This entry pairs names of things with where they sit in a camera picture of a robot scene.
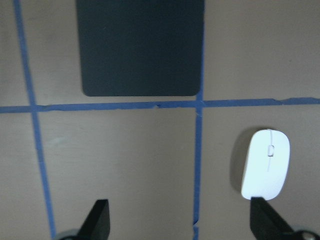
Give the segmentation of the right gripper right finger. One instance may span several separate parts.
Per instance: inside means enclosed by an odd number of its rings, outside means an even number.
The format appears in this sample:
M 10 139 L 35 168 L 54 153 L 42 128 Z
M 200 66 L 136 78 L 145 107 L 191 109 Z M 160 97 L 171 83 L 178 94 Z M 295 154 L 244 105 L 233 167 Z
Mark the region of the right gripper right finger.
M 299 240 L 300 234 L 263 197 L 250 200 L 249 226 L 256 240 Z

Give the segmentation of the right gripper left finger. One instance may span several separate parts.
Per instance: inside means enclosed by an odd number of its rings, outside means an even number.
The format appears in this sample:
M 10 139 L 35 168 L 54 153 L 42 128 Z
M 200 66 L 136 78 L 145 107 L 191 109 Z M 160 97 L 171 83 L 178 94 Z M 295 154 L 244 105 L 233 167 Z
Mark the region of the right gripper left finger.
M 107 240 L 110 231 L 109 201 L 99 199 L 94 203 L 76 237 L 81 240 Z

